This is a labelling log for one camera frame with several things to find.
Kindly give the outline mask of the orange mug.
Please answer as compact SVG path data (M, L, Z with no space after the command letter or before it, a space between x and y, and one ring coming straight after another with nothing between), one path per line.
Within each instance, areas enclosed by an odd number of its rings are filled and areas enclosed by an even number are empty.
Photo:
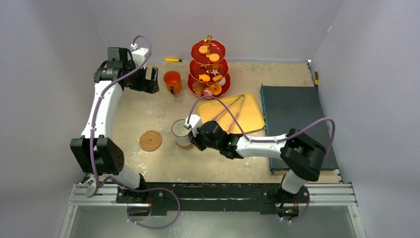
M175 70L170 70L164 74L163 80L168 92L170 92L171 94L175 94L181 91L182 82L181 75L179 72Z

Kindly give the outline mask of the white ribbed mug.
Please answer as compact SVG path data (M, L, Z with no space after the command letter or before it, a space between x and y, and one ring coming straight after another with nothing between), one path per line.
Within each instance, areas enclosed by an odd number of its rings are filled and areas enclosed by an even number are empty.
M185 119L176 120L171 126L171 132L175 138L175 142L180 147L189 147L192 145L188 137L190 131L190 128L185 127Z

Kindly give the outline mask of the red white cake slice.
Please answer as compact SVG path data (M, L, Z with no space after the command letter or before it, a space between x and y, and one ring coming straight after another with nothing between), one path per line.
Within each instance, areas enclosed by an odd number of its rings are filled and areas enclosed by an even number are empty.
M208 89L205 89L204 91L203 91L203 96L204 96L204 98L205 99L209 99L210 98L210 96L212 96L213 94L212 94L212 91L211 90L208 90Z

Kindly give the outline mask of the orange fish cookie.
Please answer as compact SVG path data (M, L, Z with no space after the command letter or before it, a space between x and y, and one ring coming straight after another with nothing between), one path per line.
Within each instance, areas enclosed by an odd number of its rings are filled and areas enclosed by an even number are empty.
M209 82L210 81L210 76L207 74L200 74L199 75L199 80L202 82Z

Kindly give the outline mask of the round biscuit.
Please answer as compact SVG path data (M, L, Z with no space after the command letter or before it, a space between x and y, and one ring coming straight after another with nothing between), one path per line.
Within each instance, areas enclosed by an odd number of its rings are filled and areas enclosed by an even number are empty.
M202 45L199 47L199 53L202 55L209 55L210 54L210 50L209 47L207 45Z
M209 55L210 62L216 63L216 62L219 62L219 60L220 60L219 54L213 53Z

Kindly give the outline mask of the red three tier stand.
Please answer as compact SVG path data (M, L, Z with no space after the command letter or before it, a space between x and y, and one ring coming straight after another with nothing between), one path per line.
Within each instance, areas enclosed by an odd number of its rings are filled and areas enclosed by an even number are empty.
M199 47L202 45L207 45L210 50L210 54L216 53L219 54L220 60L219 62L213 63L209 61L209 55L202 55L199 53ZM189 75L188 75L188 88L190 92L193 93L192 84L195 82L201 82L205 84L204 89L208 89L211 84L214 84L212 78L214 77L210 74L212 69L218 69L218 72L225 77L226 83L222 86L222 92L214 97L221 97L225 94L231 85L231 77L229 74L229 66L225 59L226 56L226 49L225 46L220 43L219 41L213 39L212 35L207 35L205 39L197 42L191 48L191 57L192 60L189 64ZM199 80L200 74L207 74L210 76L209 82L202 82Z

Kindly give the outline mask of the square scalloped biscuit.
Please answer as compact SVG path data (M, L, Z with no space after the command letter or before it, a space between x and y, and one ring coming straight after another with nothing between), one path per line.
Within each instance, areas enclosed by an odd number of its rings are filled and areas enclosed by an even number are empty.
M213 82L219 82L221 79L223 78L223 76L221 74L215 76L212 78Z

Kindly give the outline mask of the white iced star cookie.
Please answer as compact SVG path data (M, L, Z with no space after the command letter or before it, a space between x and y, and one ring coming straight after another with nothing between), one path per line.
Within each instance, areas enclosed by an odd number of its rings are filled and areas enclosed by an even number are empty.
M218 69L212 69L211 72L210 72L210 74L212 74L213 76L217 76L220 73L218 72Z

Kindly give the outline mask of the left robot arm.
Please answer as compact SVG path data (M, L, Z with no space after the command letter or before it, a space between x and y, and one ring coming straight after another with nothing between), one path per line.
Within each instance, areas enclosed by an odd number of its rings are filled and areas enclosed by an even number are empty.
M70 149L82 171L89 174L83 183L85 195L93 196L108 180L117 181L136 203L146 200L144 177L125 164L123 151L113 142L112 130L118 102L125 88L154 94L159 91L158 69L146 79L147 48L109 47L105 60L94 73L95 95L81 136L71 139Z

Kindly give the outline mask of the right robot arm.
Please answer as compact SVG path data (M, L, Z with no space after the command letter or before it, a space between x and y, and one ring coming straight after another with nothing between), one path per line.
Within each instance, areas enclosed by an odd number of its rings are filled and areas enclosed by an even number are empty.
M281 159L289 168L278 188L279 198L291 201L309 181L318 181L327 149L298 129L271 137L229 134L215 121L185 121L191 144L199 150L217 150L228 159L268 157Z

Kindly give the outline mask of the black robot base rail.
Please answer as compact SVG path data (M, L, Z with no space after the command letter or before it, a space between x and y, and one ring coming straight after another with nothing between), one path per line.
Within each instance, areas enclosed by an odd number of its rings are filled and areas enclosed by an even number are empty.
M139 193L118 186L116 203L145 205L152 216L177 210L291 216L297 214L297 204L306 204L309 196L305 187L292 195L278 183L147 182L145 189Z

